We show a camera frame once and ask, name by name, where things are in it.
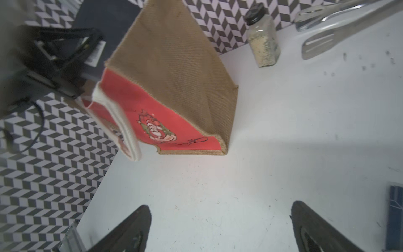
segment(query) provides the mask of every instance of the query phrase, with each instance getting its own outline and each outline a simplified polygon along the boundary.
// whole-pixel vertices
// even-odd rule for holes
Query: red panel
[[[139,140],[156,144],[161,150],[221,150],[215,137],[202,136],[177,113],[111,70],[105,70],[101,87],[122,107]],[[113,122],[108,112],[101,111],[103,106],[94,104],[91,109]]]

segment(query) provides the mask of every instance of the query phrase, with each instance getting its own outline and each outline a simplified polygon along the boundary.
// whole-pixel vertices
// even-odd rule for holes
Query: barcode label
[[[87,58],[84,64],[89,65],[90,67],[96,67],[98,65],[98,61],[104,51],[106,42],[101,40],[98,45],[95,47],[94,51],[92,51],[91,55]]]

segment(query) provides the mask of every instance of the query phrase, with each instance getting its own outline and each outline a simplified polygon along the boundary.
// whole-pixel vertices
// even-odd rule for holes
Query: black cable
[[[30,149],[36,143],[36,140],[38,140],[39,136],[44,131],[44,127],[45,127],[44,111],[42,110],[42,108],[38,104],[36,104],[36,102],[28,102],[28,104],[31,104],[36,108],[36,110],[39,113],[39,117],[41,118],[41,126],[39,128],[39,132],[35,136],[35,138],[32,140],[32,142],[28,145],[28,147],[26,147],[25,149],[20,151],[20,150],[16,150],[14,148],[14,137],[12,136],[12,134],[7,129],[0,128],[0,130],[2,130],[3,133],[4,133],[4,138],[6,139],[6,149],[11,154],[23,153],[24,151]]]

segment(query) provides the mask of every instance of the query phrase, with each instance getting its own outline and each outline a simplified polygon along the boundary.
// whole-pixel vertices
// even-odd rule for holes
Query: santa claus print
[[[176,135],[160,123],[154,115],[150,115],[146,110],[142,110],[137,121],[145,133],[157,142],[169,142],[177,139]]]

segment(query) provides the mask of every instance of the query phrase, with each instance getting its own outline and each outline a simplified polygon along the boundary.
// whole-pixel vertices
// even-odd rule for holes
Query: seasoning
[[[253,5],[245,15],[247,39],[258,67],[274,65],[281,53],[273,18],[262,3]]]

